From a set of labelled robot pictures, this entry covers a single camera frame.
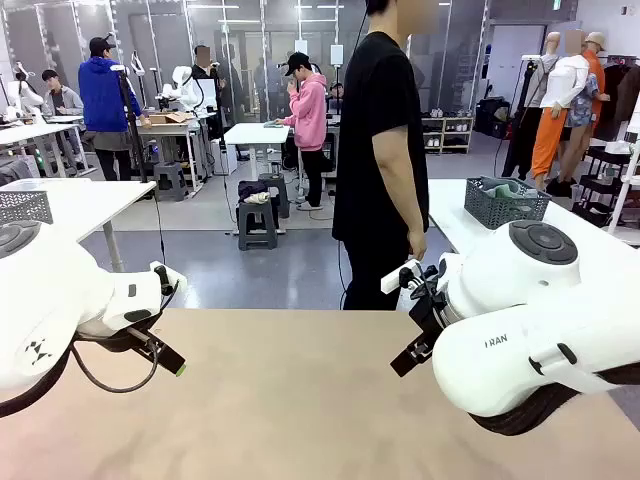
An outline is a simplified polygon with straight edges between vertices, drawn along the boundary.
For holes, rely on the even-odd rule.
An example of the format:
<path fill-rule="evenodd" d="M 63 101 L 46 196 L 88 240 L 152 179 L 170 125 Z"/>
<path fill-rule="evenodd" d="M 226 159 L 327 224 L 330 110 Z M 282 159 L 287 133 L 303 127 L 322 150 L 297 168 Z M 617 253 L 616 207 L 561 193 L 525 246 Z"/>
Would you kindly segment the person's right hand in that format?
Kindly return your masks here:
<path fill-rule="evenodd" d="M 407 238 L 409 242 L 409 254 L 413 259 L 421 262 L 427 251 L 425 232 L 422 228 L 411 229 L 408 232 Z"/>

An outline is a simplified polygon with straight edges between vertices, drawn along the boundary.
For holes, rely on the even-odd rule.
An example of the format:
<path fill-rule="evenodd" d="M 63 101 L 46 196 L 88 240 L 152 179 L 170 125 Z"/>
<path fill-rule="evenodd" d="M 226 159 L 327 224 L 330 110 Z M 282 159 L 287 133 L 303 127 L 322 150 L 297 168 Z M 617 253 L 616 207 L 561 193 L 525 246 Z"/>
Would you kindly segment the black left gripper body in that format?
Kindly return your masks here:
<path fill-rule="evenodd" d="M 147 324 L 133 324 L 110 337 L 76 331 L 74 340 L 94 342 L 113 353 L 123 353 L 128 350 L 136 353 L 154 353 L 161 350 L 161 342 L 149 332 Z"/>

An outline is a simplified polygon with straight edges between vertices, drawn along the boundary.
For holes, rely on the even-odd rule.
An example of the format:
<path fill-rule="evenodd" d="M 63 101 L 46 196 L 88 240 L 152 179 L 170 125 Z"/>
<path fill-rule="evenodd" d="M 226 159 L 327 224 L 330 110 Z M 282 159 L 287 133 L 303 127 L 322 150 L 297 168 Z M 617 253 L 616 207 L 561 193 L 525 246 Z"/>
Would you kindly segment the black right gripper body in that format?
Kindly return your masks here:
<path fill-rule="evenodd" d="M 444 315 L 447 306 L 445 295 L 437 290 L 440 273 L 435 265 L 430 265 L 410 285 L 410 298 L 416 303 L 409 311 L 409 316 L 422 330 L 417 338 L 418 345 L 434 346 L 443 330 L 448 326 Z"/>

